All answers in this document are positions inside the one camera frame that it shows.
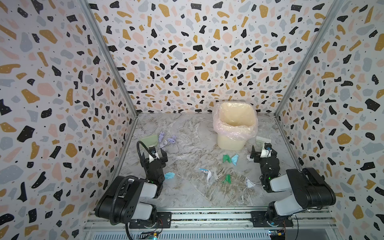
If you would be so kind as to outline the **green plastic dustpan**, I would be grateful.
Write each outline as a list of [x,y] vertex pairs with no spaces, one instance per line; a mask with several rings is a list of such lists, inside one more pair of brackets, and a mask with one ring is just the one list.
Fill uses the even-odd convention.
[[151,135],[144,138],[141,138],[140,141],[147,147],[152,148],[156,147],[158,145],[158,135]]

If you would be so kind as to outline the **green hand brush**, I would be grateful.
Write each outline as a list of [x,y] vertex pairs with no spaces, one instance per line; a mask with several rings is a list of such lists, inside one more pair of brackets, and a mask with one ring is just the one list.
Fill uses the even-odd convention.
[[260,137],[260,136],[256,136],[256,141],[255,141],[255,144],[258,146],[258,147],[261,147],[263,148],[265,143],[271,143],[272,140],[271,139],[267,139],[267,138],[263,138],[263,137]]

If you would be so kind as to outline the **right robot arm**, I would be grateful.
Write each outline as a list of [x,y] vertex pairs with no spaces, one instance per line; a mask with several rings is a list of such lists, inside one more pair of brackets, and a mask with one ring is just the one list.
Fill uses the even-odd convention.
[[292,227],[291,216],[311,209],[321,210],[336,203],[336,194],[314,168],[288,169],[280,174],[280,160],[272,144],[265,143],[260,152],[254,147],[250,159],[260,164],[260,181],[267,193],[292,193],[279,201],[269,203],[265,212],[251,212],[251,221],[257,227]]

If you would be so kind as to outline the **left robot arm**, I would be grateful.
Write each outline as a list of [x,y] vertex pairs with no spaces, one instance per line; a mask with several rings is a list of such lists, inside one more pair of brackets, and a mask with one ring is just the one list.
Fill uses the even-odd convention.
[[96,217],[108,220],[111,225],[130,224],[132,228],[158,226],[157,207],[141,200],[160,196],[165,181],[163,168],[168,156],[162,148],[150,147],[149,151],[148,157],[145,153],[140,156],[146,177],[117,176],[98,202]]

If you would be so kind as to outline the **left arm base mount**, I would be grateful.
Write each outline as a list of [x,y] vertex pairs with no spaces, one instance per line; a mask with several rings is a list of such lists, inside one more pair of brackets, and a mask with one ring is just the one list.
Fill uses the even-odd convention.
[[157,212],[151,215],[148,220],[134,220],[130,222],[130,229],[169,229],[172,222],[171,212]]

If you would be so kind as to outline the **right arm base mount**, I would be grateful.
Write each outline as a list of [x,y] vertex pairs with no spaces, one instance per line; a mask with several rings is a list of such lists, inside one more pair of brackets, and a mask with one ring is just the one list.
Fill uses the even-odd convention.
[[252,211],[251,222],[254,228],[283,228],[293,227],[293,221],[289,216],[279,216],[268,211]]

